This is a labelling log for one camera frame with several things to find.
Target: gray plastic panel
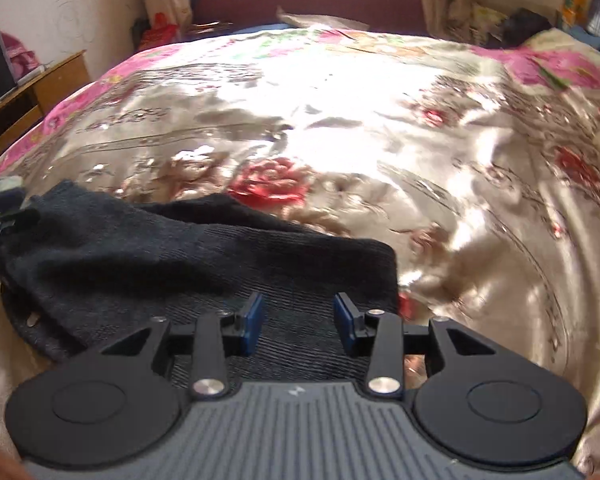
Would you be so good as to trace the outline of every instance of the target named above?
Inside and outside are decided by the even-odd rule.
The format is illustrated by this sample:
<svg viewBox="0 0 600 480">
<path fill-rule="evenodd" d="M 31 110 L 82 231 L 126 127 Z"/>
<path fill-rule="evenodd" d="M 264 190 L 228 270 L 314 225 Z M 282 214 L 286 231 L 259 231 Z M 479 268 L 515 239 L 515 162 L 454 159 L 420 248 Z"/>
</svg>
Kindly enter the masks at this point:
<svg viewBox="0 0 600 480">
<path fill-rule="evenodd" d="M 107 470 L 33 463 L 38 480 L 501 480 L 446 457 L 404 410 L 361 397 L 351 383 L 245 383 L 233 397 L 192 406 L 159 446 Z M 581 480 L 568 463 L 520 480 Z"/>
</svg>

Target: white logo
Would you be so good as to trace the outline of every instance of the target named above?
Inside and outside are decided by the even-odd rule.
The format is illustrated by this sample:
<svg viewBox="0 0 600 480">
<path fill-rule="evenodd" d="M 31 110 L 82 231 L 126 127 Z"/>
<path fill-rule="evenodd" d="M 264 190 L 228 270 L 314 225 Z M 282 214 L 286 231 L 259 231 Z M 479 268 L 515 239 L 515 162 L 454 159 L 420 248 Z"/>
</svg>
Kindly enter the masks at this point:
<svg viewBox="0 0 600 480">
<path fill-rule="evenodd" d="M 288 392 L 294 397 L 297 397 L 300 394 L 304 394 L 305 391 L 306 390 L 302 386 L 296 386 L 293 390 L 289 390 Z"/>
</svg>

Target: floral bedspread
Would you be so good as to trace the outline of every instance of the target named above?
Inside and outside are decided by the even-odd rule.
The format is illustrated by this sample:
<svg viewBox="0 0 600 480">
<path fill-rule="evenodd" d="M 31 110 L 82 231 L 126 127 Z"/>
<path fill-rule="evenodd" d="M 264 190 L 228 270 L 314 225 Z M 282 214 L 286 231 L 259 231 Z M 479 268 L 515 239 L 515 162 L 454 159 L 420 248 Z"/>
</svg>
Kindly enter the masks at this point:
<svg viewBox="0 0 600 480">
<path fill-rule="evenodd" d="M 504 52 L 337 30 L 167 46 L 60 104 L 2 174 L 132 202 L 227 192 L 381 240 L 404 317 L 453 317 L 580 389 L 574 463 L 600 471 L 600 54 L 561 32 Z M 421 358 L 405 370 L 424 380 Z"/>
</svg>

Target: black corduroy fabric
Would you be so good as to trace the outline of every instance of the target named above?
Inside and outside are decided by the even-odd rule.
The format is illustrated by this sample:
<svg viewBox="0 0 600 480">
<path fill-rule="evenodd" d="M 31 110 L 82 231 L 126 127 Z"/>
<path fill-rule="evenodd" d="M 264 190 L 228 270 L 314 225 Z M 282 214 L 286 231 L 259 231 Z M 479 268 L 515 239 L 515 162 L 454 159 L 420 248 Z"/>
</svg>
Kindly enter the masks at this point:
<svg viewBox="0 0 600 480">
<path fill-rule="evenodd" d="M 344 355 L 333 325 L 334 294 L 397 310 L 390 247 L 316 234 L 226 195 L 137 206 L 63 182 L 32 206 L 38 225 L 0 238 L 2 296 L 17 332 L 56 361 L 153 316 L 237 310 L 257 290 L 265 325 L 254 356 L 230 359 L 233 379 L 361 379 L 365 363 Z"/>
</svg>

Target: round black disc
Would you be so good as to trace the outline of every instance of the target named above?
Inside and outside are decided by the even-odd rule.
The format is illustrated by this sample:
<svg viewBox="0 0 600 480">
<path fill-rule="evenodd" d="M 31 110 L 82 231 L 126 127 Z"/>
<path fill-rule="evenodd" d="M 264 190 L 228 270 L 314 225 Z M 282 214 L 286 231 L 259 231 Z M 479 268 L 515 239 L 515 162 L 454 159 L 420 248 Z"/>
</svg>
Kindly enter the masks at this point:
<svg viewBox="0 0 600 480">
<path fill-rule="evenodd" d="M 69 362 L 24 383 L 7 404 L 5 423 L 22 455 L 87 468 L 141 452 L 179 413 L 167 380 L 128 358 L 109 357 Z"/>
<path fill-rule="evenodd" d="M 413 410 L 451 452 L 506 467 L 570 457 L 587 419 L 584 400 L 563 379 L 522 358 L 490 356 L 454 362 L 430 377 Z"/>
</svg>

